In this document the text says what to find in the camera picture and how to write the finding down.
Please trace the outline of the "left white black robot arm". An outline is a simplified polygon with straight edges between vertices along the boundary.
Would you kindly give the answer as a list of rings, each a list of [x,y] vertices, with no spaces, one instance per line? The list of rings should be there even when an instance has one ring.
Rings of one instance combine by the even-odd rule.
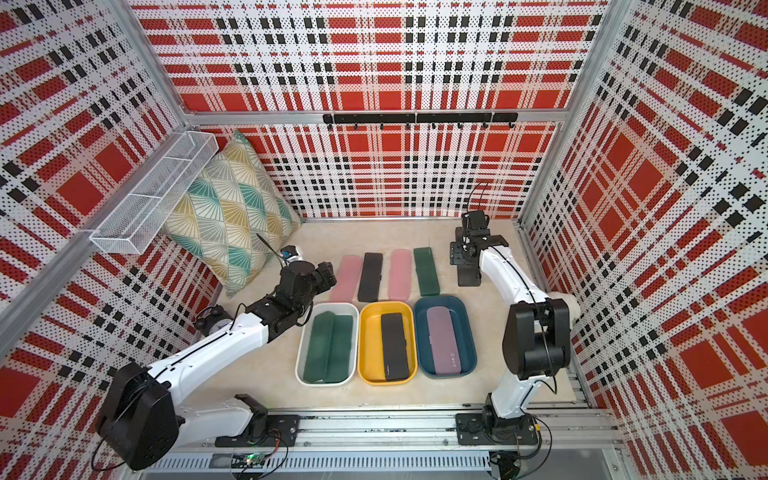
[[[331,263],[297,258],[283,266],[271,293],[246,306],[229,325],[148,367],[131,362],[120,368],[96,421],[102,442],[134,471],[198,440],[260,443],[268,435],[268,411],[250,395],[197,409],[185,401],[236,360],[304,324],[315,297],[336,283]]]

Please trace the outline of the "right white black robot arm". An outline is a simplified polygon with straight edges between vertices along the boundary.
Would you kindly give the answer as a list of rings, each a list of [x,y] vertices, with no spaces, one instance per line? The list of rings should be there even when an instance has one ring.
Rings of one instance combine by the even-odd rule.
[[[537,287],[517,264],[507,240],[490,231],[481,210],[461,216],[450,262],[461,287],[491,281],[508,305],[501,340],[506,371],[479,414],[455,417],[462,446],[541,445],[537,421],[527,412],[541,387],[556,389],[556,376],[570,364],[571,309]]]

